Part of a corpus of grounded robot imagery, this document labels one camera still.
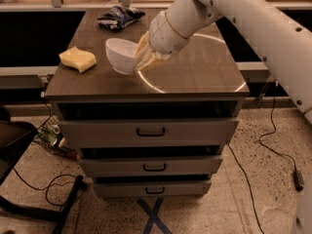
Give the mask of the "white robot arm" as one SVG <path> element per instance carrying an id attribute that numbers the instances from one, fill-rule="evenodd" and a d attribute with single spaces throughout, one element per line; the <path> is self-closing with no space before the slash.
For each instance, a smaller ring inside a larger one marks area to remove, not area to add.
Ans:
<path id="1" fill-rule="evenodd" d="M 138 70 L 179 53 L 199 29 L 225 17 L 312 120 L 312 32 L 265 0 L 175 0 L 141 36 Z"/>

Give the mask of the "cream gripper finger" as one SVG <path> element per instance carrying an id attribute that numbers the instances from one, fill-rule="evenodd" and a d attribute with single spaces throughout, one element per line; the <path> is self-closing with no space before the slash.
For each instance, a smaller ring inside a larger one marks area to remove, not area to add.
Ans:
<path id="1" fill-rule="evenodd" d="M 154 52 L 150 48 L 144 48 L 144 49 L 141 49 L 136 54 L 136 57 L 138 58 L 138 64 L 136 65 L 136 70 L 142 71 L 144 69 L 151 69 L 162 64 L 171 56 L 160 54 L 158 52 Z"/>
<path id="2" fill-rule="evenodd" d="M 149 55 L 149 32 L 146 31 L 139 39 L 134 53 L 134 57 L 138 59 L 146 58 Z"/>

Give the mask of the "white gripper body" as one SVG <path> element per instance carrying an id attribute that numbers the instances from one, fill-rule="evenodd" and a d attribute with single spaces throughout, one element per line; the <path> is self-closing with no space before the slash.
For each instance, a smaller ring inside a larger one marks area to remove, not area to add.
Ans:
<path id="1" fill-rule="evenodd" d="M 161 11 L 150 23 L 148 40 L 151 48 L 163 55 L 176 55 L 189 42 L 174 31 L 165 11 Z"/>

